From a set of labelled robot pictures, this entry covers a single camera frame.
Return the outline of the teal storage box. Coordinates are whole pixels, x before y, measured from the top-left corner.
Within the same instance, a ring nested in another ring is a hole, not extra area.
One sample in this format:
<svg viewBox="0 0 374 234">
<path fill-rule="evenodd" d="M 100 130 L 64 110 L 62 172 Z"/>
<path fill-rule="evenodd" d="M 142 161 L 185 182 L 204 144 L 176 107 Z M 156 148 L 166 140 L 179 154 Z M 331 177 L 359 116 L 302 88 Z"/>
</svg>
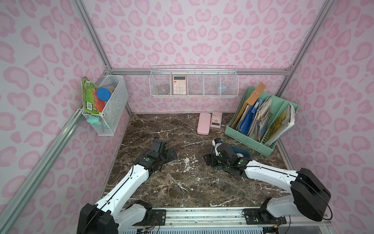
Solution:
<svg viewBox="0 0 374 234">
<path fill-rule="evenodd" d="M 239 158 L 248 158 L 251 160 L 251 156 L 250 156 L 250 152 L 244 148 L 240 148 L 240 147 L 235 147 L 233 146 L 232 147 L 233 151 L 236 153 L 237 157 Z"/>
</svg>

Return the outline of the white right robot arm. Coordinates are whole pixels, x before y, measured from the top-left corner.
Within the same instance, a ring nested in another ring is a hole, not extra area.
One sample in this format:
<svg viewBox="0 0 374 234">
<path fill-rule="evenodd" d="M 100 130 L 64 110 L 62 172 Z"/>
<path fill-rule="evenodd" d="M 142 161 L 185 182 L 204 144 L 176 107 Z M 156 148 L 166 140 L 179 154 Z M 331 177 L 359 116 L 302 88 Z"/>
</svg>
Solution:
<svg viewBox="0 0 374 234">
<path fill-rule="evenodd" d="M 286 215 L 303 215 L 319 222 L 331 210 L 331 193 L 309 169 L 285 170 L 262 164 L 252 159 L 246 149 L 231 146 L 220 138 L 212 141 L 210 153 L 203 158 L 207 166 L 233 176 L 263 181 L 288 193 L 284 197 L 265 199 L 256 217 L 264 224 Z"/>
</svg>

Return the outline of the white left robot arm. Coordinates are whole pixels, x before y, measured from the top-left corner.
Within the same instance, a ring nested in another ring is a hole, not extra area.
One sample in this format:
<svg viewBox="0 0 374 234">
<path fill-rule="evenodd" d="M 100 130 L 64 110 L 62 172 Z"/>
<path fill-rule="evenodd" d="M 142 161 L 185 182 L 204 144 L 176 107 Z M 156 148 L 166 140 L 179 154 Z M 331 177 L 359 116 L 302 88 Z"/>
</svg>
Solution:
<svg viewBox="0 0 374 234">
<path fill-rule="evenodd" d="M 143 152 L 123 179 L 95 204 L 87 203 L 80 211 L 78 234 L 122 234 L 132 226 L 137 233 L 149 234 L 165 225 L 166 211 L 153 210 L 151 204 L 137 200 L 128 208 L 125 204 L 134 192 L 162 165 L 177 159 L 173 147 L 154 138 L 151 148 Z"/>
</svg>

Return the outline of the blue folder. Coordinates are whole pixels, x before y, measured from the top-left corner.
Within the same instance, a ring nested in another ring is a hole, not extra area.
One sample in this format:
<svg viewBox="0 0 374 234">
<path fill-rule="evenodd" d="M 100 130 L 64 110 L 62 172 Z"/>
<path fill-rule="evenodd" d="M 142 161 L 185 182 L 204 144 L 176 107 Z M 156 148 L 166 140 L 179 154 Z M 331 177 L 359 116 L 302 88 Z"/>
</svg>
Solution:
<svg viewBox="0 0 374 234">
<path fill-rule="evenodd" d="M 256 100 L 256 102 L 253 105 L 248 105 L 246 107 L 246 110 L 244 112 L 244 115 L 242 117 L 242 120 L 240 121 L 238 131 L 242 133 L 243 135 L 247 135 L 249 133 L 249 130 L 251 128 L 254 116 L 257 112 L 257 108 L 261 104 L 262 99 L 259 98 Z"/>
</svg>

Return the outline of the pink pencil case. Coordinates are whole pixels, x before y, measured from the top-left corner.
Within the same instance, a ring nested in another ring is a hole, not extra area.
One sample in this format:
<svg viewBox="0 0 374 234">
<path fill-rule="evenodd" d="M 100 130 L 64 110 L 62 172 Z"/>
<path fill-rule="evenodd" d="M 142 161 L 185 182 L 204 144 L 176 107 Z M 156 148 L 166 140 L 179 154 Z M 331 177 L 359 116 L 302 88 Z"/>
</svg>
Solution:
<svg viewBox="0 0 374 234">
<path fill-rule="evenodd" d="M 208 135 L 210 132 L 211 114 L 200 113 L 197 126 L 197 133 L 200 135 Z"/>
</svg>

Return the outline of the pink calculator on table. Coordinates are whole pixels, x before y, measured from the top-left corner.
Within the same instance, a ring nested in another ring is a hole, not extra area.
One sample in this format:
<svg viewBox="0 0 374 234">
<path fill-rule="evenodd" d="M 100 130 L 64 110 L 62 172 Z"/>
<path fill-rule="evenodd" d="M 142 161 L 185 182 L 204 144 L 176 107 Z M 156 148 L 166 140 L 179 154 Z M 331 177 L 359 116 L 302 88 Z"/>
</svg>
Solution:
<svg viewBox="0 0 374 234">
<path fill-rule="evenodd" d="M 222 124 L 222 116 L 222 112 L 213 112 L 211 115 L 210 127 L 220 129 Z"/>
</svg>

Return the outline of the green file organizer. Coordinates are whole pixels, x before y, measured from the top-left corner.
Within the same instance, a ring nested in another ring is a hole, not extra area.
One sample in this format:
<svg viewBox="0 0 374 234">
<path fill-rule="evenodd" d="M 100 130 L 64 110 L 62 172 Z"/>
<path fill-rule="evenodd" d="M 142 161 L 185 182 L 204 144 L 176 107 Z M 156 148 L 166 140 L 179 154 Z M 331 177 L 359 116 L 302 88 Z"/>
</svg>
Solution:
<svg viewBox="0 0 374 234">
<path fill-rule="evenodd" d="M 255 139 L 253 139 L 252 137 L 245 136 L 244 134 L 240 133 L 239 131 L 235 130 L 235 128 L 234 128 L 238 125 L 238 124 L 234 125 L 235 119 L 238 117 L 241 108 L 243 107 L 246 100 L 251 96 L 251 94 L 254 90 L 255 90 L 255 88 L 249 87 L 244 91 L 244 93 L 242 95 L 242 98 L 240 100 L 240 103 L 239 103 L 239 107 L 237 108 L 237 111 L 235 112 L 234 117 L 231 119 L 229 124 L 226 126 L 225 134 L 227 136 L 239 141 L 240 143 L 248 146 L 249 148 L 257 151 L 258 153 L 268 157 L 274 151 L 274 148 L 275 148 L 275 146 L 277 144 L 277 141 L 278 141 L 278 139 L 275 140 L 275 142 L 270 146 L 264 145 L 265 141 L 268 139 L 268 132 L 269 132 L 270 125 L 273 124 L 279 118 L 279 116 L 282 114 L 282 112 L 284 112 L 289 105 L 292 105 L 294 107 L 295 114 L 296 114 L 298 109 L 299 109 L 299 105 L 295 104 L 293 102 L 287 101 L 285 99 L 282 99 L 280 97 L 277 97 L 275 95 L 271 95 L 269 93 L 262 92 L 262 94 L 259 96 L 259 98 L 262 98 L 263 100 L 265 100 L 268 97 L 272 98 L 272 106 L 270 108 L 270 113 L 269 113 L 268 128 L 266 130 L 266 133 L 265 133 L 262 141 L 258 142 Z"/>
</svg>

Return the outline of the magazines stack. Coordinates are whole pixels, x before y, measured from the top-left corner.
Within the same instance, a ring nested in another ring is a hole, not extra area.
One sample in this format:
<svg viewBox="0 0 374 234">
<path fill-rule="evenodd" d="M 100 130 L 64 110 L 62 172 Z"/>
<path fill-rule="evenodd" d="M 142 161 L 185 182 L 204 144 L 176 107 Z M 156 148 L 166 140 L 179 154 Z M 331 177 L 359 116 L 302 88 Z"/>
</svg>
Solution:
<svg viewBox="0 0 374 234">
<path fill-rule="evenodd" d="M 267 97 L 257 108 L 249 136 L 257 142 L 261 142 L 267 130 L 269 113 L 272 105 L 272 97 Z"/>
</svg>

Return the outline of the white mesh side basket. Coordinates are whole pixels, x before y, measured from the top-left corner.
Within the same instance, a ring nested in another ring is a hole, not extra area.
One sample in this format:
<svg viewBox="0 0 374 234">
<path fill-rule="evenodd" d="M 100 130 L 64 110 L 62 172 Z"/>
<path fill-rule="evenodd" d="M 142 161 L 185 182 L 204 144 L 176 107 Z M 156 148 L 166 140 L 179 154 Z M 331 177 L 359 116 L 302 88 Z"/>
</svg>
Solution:
<svg viewBox="0 0 374 234">
<path fill-rule="evenodd" d="M 108 101 L 97 98 L 97 108 L 100 114 L 89 114 L 84 111 L 82 115 L 87 120 L 89 115 L 100 117 L 100 124 L 91 125 L 99 136 L 113 136 L 118 127 L 119 120 L 129 99 L 128 90 L 123 76 L 107 75 L 98 88 L 107 88 L 112 93 Z"/>
</svg>

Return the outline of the brown envelope folder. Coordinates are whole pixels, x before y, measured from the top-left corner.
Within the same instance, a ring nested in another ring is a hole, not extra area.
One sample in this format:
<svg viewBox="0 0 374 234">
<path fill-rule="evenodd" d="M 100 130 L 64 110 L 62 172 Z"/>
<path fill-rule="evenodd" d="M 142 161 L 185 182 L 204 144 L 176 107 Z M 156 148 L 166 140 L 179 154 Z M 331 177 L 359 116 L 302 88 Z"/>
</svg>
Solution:
<svg viewBox="0 0 374 234">
<path fill-rule="evenodd" d="M 266 85 L 262 82 L 256 88 L 252 88 L 252 87 L 247 88 L 243 97 L 245 98 L 246 95 L 249 95 L 249 96 L 243 103 L 239 113 L 237 114 L 236 119 L 231 125 L 232 128 L 240 125 L 241 119 L 246 115 L 246 111 L 248 111 L 250 107 L 252 107 L 257 102 L 257 99 L 263 93 L 265 88 L 266 88 Z"/>
</svg>

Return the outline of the pink calculator in basket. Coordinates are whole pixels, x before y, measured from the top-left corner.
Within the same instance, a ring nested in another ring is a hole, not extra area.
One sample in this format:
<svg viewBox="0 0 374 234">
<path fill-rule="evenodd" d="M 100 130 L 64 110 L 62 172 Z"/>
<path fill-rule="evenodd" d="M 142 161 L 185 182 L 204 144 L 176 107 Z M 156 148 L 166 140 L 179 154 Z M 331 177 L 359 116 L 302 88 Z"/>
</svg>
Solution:
<svg viewBox="0 0 374 234">
<path fill-rule="evenodd" d="M 173 76 L 172 84 L 172 90 L 174 95 L 187 95 L 187 76 Z"/>
</svg>

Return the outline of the yellow booklet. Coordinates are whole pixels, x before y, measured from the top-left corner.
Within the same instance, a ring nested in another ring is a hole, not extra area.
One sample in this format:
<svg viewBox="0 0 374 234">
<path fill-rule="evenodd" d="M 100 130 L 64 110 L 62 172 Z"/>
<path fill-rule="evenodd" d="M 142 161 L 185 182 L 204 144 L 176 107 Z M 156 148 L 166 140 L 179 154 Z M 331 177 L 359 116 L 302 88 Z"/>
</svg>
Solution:
<svg viewBox="0 0 374 234">
<path fill-rule="evenodd" d="M 268 130 L 265 146 L 270 147 L 285 132 L 287 132 L 295 124 L 295 108 L 292 104 L 288 104 L 287 108 L 279 115 L 277 120 Z"/>
</svg>

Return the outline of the mint green cloth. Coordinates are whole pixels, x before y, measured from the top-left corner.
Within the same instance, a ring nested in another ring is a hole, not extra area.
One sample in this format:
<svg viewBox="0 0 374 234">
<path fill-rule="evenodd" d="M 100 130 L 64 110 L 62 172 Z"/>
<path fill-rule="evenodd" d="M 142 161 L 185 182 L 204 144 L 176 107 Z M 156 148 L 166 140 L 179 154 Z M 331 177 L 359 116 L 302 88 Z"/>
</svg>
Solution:
<svg viewBox="0 0 374 234">
<path fill-rule="evenodd" d="M 89 115 L 88 118 L 87 118 L 87 122 L 88 122 L 90 125 L 97 125 L 97 124 L 100 124 L 100 117 L 95 116 L 95 115 Z"/>
</svg>

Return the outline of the green snack package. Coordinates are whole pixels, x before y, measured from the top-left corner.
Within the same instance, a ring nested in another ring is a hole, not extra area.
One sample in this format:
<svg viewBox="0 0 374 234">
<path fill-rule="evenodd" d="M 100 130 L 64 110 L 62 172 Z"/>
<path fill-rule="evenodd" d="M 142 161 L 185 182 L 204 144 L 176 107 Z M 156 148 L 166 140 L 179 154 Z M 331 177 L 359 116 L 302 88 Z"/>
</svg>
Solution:
<svg viewBox="0 0 374 234">
<path fill-rule="evenodd" d="M 97 108 L 97 96 L 96 91 L 98 87 L 90 81 L 87 77 L 83 77 L 81 80 L 82 87 L 82 104 L 85 112 L 89 114 L 100 114 L 101 111 Z"/>
</svg>

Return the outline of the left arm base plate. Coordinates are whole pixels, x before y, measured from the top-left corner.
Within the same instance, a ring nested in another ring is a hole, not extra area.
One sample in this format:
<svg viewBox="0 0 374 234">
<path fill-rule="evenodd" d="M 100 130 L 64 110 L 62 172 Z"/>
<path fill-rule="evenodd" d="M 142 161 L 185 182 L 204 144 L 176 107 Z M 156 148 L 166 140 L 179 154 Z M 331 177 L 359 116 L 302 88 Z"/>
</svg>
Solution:
<svg viewBox="0 0 374 234">
<path fill-rule="evenodd" d="M 153 226 L 155 223 L 156 226 L 165 226 L 166 212 L 165 209 L 147 211 L 144 219 L 133 226 Z"/>
</svg>

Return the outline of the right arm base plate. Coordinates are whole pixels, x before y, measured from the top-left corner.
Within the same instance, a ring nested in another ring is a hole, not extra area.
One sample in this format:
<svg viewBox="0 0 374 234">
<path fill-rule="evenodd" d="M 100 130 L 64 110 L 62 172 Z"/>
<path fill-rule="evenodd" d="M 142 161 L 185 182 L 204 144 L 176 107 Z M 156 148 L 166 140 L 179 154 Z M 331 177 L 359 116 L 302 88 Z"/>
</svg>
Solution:
<svg viewBox="0 0 374 234">
<path fill-rule="evenodd" d="M 244 216 L 247 225 L 283 225 L 287 224 L 284 216 L 273 217 L 267 211 L 260 211 L 260 208 L 243 209 L 241 214 Z"/>
</svg>

